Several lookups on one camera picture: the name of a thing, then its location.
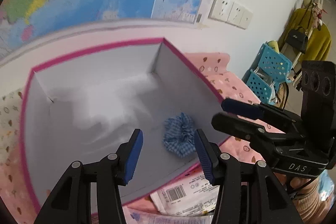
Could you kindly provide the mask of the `right forearm pink sleeve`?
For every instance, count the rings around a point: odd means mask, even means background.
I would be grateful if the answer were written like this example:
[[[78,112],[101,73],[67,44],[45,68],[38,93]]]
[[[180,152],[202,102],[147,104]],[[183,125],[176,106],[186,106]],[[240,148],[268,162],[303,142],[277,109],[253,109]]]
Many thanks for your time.
[[[303,223],[321,223],[334,202],[335,185],[329,176],[315,179],[297,192],[293,200]]]

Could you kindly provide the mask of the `person's right hand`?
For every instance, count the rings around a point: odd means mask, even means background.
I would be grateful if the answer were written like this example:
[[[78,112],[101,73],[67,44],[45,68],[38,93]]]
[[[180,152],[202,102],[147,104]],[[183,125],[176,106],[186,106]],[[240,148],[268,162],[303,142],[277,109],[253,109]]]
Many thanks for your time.
[[[301,178],[301,177],[293,177],[289,178],[288,176],[280,173],[275,173],[275,176],[278,178],[279,182],[287,188],[287,185],[293,189],[299,189],[297,194],[307,194],[311,191],[315,190],[316,185],[318,184],[318,179],[312,180],[310,178]]]

